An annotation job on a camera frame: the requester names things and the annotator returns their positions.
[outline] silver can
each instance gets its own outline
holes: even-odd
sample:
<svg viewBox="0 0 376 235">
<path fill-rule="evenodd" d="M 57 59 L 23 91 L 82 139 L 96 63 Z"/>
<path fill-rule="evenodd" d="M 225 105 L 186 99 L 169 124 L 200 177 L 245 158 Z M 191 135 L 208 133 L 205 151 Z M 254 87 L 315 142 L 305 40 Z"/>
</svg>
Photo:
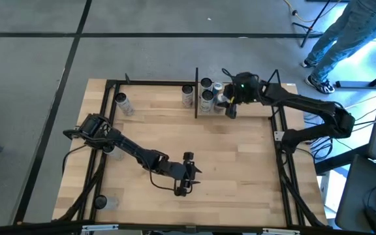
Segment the silver can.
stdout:
<svg viewBox="0 0 376 235">
<path fill-rule="evenodd" d="M 224 84 L 222 82 L 214 82 L 214 85 L 213 85 L 214 97 L 217 97 L 217 94 L 220 94 L 223 88 L 224 88 Z"/>
<path fill-rule="evenodd" d="M 134 109 L 131 106 L 131 103 L 127 96 L 124 93 L 118 93 L 116 97 L 114 97 L 117 105 L 120 107 L 121 111 L 127 116 L 131 116 L 134 114 Z"/>
<path fill-rule="evenodd" d="M 201 94 L 201 105 L 200 109 L 202 112 L 210 112 L 213 107 L 213 92 L 206 90 Z"/>
<path fill-rule="evenodd" d="M 217 97 L 215 98 L 214 112 L 216 114 L 221 114 L 221 112 L 226 109 L 226 107 L 223 106 L 222 104 L 227 101 L 228 101 L 227 97 L 225 97 L 223 94 L 218 94 Z"/>
<path fill-rule="evenodd" d="M 209 78 L 203 78 L 200 82 L 200 98 L 204 91 L 212 91 L 213 90 L 213 82 Z"/>
<path fill-rule="evenodd" d="M 97 210 L 115 211 L 118 208 L 118 198 L 99 195 L 93 201 L 93 205 Z"/>
<path fill-rule="evenodd" d="M 107 154 L 108 156 L 110 156 L 111 158 L 113 158 L 114 160 L 117 160 L 117 161 L 121 161 L 124 158 L 124 151 L 121 150 L 117 146 L 113 146 L 113 145 L 104 146 L 102 148 L 102 151 L 105 154 Z"/>
<path fill-rule="evenodd" d="M 192 86 L 182 86 L 182 104 L 186 108 L 190 108 L 193 105 L 194 89 Z"/>
</svg>

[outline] sneaker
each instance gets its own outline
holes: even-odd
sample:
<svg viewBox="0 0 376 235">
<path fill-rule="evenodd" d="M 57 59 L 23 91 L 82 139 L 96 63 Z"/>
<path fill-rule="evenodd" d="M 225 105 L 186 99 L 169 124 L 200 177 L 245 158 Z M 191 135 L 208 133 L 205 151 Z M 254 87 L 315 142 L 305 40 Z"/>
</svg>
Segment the sneaker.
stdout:
<svg viewBox="0 0 376 235">
<path fill-rule="evenodd" d="M 314 81 L 310 76 L 308 76 L 305 79 L 305 82 L 309 85 L 314 87 L 317 91 L 323 93 L 323 94 L 332 94 L 334 92 L 334 87 L 331 85 L 329 80 L 326 80 L 325 82 L 316 82 Z"/>
<path fill-rule="evenodd" d="M 314 68 L 314 67 L 317 66 L 316 63 L 315 63 L 315 64 L 310 64 L 310 63 L 308 63 L 306 60 L 303 60 L 303 61 L 300 63 L 300 65 L 301 65 L 303 68 L 306 68 L 306 69 L 308 69 L 308 68 Z"/>
</svg>

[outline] person's leg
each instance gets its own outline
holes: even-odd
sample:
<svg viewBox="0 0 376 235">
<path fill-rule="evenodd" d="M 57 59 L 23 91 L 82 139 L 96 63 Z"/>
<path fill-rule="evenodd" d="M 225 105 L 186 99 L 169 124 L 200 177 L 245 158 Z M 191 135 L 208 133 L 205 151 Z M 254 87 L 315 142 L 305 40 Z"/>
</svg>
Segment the person's leg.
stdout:
<svg viewBox="0 0 376 235">
<path fill-rule="evenodd" d="M 375 37 L 376 0 L 356 0 L 343 33 L 327 51 L 306 82 L 321 93 L 332 93 L 334 88 L 327 80 L 327 74 L 339 61 L 349 57 Z"/>
<path fill-rule="evenodd" d="M 307 58 L 304 60 L 306 64 L 314 67 L 325 55 L 325 53 L 333 45 L 333 42 L 337 40 L 343 28 L 349 19 L 351 13 L 352 5 L 355 4 L 356 0 L 351 0 L 350 3 L 345 7 L 342 15 L 333 23 L 323 36 L 316 42 L 311 52 L 308 54 Z"/>
</svg>

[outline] wooden table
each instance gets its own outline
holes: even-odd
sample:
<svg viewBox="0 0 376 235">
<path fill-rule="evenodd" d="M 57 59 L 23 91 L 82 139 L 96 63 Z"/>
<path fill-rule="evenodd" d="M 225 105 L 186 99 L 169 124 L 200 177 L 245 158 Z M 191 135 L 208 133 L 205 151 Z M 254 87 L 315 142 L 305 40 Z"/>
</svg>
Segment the wooden table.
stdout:
<svg viewBox="0 0 376 235">
<path fill-rule="evenodd" d="M 106 80 L 90 79 L 79 113 L 80 125 L 90 113 L 98 113 Z M 294 84 L 283 84 L 296 93 Z M 143 148 L 157 149 L 182 162 L 183 153 L 192 151 L 202 174 L 201 183 L 186 197 L 158 189 L 149 181 L 148 171 L 134 157 L 122 161 L 107 160 L 101 194 L 115 196 L 115 211 L 98 211 L 100 223 L 135 223 L 160 225 L 210 225 L 228 227 L 285 227 L 279 175 L 268 116 L 270 107 L 254 104 L 255 111 L 242 105 L 235 120 L 225 116 L 194 118 L 194 108 L 184 108 L 181 87 L 120 87 L 134 106 L 133 116 L 125 116 L 118 108 L 114 127 Z M 106 117 L 111 102 L 108 102 Z M 289 128 L 303 129 L 303 113 L 285 108 Z M 83 144 L 73 140 L 71 149 Z M 67 161 L 53 218 L 63 215 L 81 193 L 90 148 L 72 153 Z M 321 194 L 311 156 L 294 154 L 300 194 L 311 211 L 326 224 Z M 156 184 L 172 187 L 173 180 L 153 175 Z M 297 223 L 291 196 L 292 218 Z M 85 218 L 89 217 L 89 197 Z"/>
</svg>

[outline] gray floor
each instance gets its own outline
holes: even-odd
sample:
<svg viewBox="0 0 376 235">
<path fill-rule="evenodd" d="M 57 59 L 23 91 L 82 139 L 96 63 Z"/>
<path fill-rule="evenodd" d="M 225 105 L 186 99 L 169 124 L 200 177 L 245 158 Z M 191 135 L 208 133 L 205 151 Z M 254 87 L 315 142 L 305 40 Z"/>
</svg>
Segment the gray floor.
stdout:
<svg viewBox="0 0 376 235">
<path fill-rule="evenodd" d="M 324 4 L 291 3 L 307 19 L 314 18 Z M 84 4 L 84 0 L 0 0 L 0 31 L 75 32 Z M 340 3 L 315 29 L 324 31 L 344 6 Z M 282 0 L 98 0 L 91 6 L 84 31 L 303 33 L 291 27 L 291 21 Z M 71 40 L 0 39 L 0 145 L 5 147 L 0 153 L 0 225 L 10 221 Z M 81 39 L 25 221 L 52 217 L 61 160 L 70 146 L 61 132 L 75 125 L 88 78 L 123 79 L 126 72 L 131 79 L 193 80 L 195 67 L 200 76 L 215 79 L 226 79 L 222 67 L 233 74 L 253 71 L 267 78 L 279 69 L 283 82 L 296 83 L 299 92 L 309 97 L 348 106 L 376 95 L 376 91 L 345 90 L 327 96 L 306 86 L 303 79 L 310 70 L 298 64 L 315 42 L 311 39 L 301 49 L 296 39 Z M 330 75 L 331 81 L 373 78 L 376 42 L 341 62 Z M 352 112 L 361 116 L 370 110 Z M 335 153 L 343 151 L 346 148 L 335 144 Z"/>
</svg>

